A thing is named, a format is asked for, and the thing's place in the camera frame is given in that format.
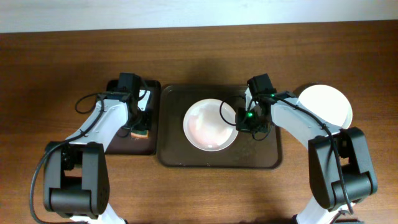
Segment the orange green scrub sponge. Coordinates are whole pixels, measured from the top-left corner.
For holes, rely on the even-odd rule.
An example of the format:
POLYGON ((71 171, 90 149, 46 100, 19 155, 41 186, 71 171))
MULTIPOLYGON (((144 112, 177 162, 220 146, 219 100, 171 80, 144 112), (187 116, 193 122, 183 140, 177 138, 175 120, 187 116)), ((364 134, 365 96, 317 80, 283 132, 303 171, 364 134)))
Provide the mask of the orange green scrub sponge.
POLYGON ((133 130, 130 132, 130 135, 134 139, 148 139, 149 138, 148 130, 145 130, 145 131, 133 130))

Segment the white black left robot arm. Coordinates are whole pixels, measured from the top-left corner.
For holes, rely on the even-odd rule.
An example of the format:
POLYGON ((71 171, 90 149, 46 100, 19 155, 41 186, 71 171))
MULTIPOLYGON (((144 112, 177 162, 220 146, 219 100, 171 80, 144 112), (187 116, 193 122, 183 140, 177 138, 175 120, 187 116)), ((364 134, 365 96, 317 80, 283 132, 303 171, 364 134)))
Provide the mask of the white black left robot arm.
POLYGON ((130 103, 101 96, 80 129, 45 148, 44 207, 75 223, 125 223, 109 204, 105 152, 131 119, 130 103))

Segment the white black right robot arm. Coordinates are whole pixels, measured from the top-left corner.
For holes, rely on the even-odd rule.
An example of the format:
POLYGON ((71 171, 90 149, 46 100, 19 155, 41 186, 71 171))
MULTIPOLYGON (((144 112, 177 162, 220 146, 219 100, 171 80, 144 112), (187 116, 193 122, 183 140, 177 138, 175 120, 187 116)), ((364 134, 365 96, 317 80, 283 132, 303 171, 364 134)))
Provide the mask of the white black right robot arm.
POLYGON ((334 223, 353 214, 353 205, 375 194, 378 182, 362 130, 330 124, 290 92, 257 94, 238 108, 235 127, 255 135, 276 126, 308 151, 312 198, 292 223, 334 223))

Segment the white plate with ketchup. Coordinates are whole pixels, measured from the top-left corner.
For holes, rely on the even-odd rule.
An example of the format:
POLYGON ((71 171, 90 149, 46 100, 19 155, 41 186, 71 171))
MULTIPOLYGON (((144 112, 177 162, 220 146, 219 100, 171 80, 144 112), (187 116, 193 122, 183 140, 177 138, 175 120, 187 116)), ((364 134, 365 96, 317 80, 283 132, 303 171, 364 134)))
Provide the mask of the white plate with ketchup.
POLYGON ((232 145, 238 136, 232 124, 235 116, 235 110, 221 100, 197 101, 185 113, 184 135, 191 145, 202 151, 221 151, 232 145))

